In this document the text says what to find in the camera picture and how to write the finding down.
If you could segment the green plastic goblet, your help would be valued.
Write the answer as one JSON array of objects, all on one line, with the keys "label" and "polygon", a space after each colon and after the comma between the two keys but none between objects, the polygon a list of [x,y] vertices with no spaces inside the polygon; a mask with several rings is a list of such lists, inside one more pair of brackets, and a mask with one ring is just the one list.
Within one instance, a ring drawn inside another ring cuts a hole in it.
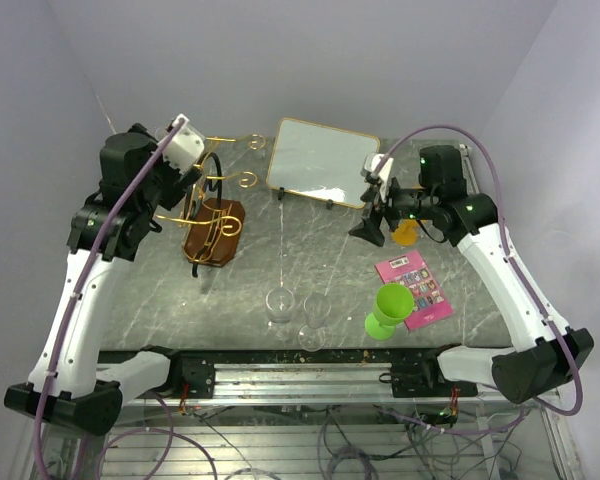
[{"label": "green plastic goblet", "polygon": [[375,340],[389,339],[399,324],[403,324],[415,308],[411,291],[399,283],[387,283],[377,292],[372,312],[367,315],[364,328]]}]

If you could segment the pink booklet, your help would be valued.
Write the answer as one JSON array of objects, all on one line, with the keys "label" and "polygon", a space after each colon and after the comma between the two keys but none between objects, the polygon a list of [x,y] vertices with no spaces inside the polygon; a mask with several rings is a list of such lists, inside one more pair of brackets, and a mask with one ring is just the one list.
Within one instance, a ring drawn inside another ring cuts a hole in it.
[{"label": "pink booklet", "polygon": [[410,331],[452,315],[447,296],[417,250],[376,263],[375,269],[384,284],[398,283],[410,290],[415,301],[413,312],[405,320]]}]

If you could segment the large clear wine glass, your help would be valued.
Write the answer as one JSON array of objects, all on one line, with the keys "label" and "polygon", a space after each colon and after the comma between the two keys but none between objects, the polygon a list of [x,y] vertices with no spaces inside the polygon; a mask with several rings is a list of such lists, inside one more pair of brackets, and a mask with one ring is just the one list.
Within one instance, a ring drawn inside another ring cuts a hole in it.
[{"label": "large clear wine glass", "polygon": [[158,127],[154,132],[154,137],[158,142],[160,142],[163,138],[168,135],[168,131],[166,127]]}]

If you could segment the gold framed whiteboard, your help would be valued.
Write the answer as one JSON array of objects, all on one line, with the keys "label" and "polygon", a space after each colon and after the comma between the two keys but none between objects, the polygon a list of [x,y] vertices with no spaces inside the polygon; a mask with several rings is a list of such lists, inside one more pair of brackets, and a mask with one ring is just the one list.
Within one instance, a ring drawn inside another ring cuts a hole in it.
[{"label": "gold framed whiteboard", "polygon": [[380,139],[304,120],[280,121],[270,157],[269,188],[360,209],[364,162]]}]

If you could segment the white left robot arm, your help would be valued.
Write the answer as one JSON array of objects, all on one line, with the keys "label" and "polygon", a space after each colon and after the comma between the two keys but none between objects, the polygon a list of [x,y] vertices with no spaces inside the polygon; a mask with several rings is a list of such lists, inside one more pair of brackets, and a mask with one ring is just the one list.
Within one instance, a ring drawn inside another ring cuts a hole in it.
[{"label": "white left robot arm", "polygon": [[178,115],[161,140],[134,124],[107,138],[101,179],[71,220],[66,278],[45,347],[26,382],[10,386],[7,408],[81,434],[102,436],[125,404],[183,387],[178,351],[147,346],[107,371],[97,368],[118,281],[143,239],[160,232],[153,216],[171,209],[201,177],[204,138]]}]

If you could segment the small clear wine glass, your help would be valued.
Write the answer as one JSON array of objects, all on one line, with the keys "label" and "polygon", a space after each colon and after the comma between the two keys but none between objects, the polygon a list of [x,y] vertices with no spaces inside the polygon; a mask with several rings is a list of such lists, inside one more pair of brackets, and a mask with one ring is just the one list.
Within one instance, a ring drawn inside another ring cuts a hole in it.
[{"label": "small clear wine glass", "polygon": [[307,352],[321,350],[327,338],[325,322],[331,311],[331,303],[326,295],[312,292],[303,303],[305,325],[298,332],[300,346]]}]

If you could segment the aluminium rail frame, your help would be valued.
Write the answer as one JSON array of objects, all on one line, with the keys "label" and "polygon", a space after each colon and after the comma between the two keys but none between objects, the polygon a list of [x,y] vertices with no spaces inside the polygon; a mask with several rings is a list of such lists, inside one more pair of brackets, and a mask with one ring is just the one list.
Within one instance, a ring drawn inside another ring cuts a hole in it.
[{"label": "aluminium rail frame", "polygon": [[510,403],[425,349],[186,352],[101,435],[45,424],[20,479],[581,479],[561,397]]}]

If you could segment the clear wine glass front left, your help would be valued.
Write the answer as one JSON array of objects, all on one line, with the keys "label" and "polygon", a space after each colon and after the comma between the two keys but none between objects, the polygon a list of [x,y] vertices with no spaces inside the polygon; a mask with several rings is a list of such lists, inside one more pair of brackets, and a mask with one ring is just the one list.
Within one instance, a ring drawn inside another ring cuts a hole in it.
[{"label": "clear wine glass front left", "polygon": [[273,288],[265,297],[265,307],[269,330],[277,340],[288,341],[296,308],[294,293],[283,286]]}]

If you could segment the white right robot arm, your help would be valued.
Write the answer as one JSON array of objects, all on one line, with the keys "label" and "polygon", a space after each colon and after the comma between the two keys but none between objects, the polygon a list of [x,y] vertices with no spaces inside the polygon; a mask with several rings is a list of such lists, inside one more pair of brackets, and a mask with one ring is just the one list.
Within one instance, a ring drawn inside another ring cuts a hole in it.
[{"label": "white right robot arm", "polygon": [[439,350],[420,373],[422,387],[439,396],[456,381],[470,382],[522,404],[569,382],[578,384],[579,370],[594,347],[590,332],[572,328],[540,291],[495,202],[484,193],[469,193],[460,151],[429,146],[420,150],[419,160],[418,187],[403,188],[392,174],[391,158],[380,153],[366,157],[362,220],[350,235],[383,246],[383,224],[395,231],[405,219],[431,222],[479,275],[511,340],[508,348]]}]

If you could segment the orange plastic goblet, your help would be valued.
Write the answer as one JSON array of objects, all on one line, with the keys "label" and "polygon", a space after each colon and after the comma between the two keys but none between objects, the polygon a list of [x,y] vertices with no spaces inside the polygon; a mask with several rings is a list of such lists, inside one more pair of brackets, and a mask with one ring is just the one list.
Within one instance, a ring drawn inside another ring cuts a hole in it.
[{"label": "orange plastic goblet", "polygon": [[414,215],[401,219],[397,228],[391,233],[391,239],[400,246],[413,246],[423,233],[422,221]]}]

